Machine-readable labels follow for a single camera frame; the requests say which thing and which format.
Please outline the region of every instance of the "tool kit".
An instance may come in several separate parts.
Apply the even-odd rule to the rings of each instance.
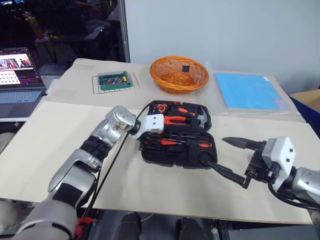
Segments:
[[[163,114],[163,132],[148,132],[140,138],[142,158],[147,163],[187,169],[210,169],[205,162],[217,163],[208,109],[199,104],[178,101],[152,101],[148,115]]]

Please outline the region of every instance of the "circuit board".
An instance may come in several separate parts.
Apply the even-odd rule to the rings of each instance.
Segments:
[[[98,79],[102,91],[131,88],[133,86],[127,71],[101,73],[98,75]]]

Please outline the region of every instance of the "laptop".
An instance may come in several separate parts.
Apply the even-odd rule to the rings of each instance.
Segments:
[[[26,47],[0,49],[0,119],[29,117],[45,92]]]

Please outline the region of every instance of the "white wall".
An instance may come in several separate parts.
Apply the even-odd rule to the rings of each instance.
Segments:
[[[319,0],[125,0],[130,60],[170,55],[273,73],[287,93],[320,84]]]

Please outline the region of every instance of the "orange wicker basket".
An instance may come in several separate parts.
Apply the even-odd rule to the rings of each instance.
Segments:
[[[185,56],[159,58],[151,65],[150,74],[162,90],[176,95],[200,89],[209,80],[206,68]]]

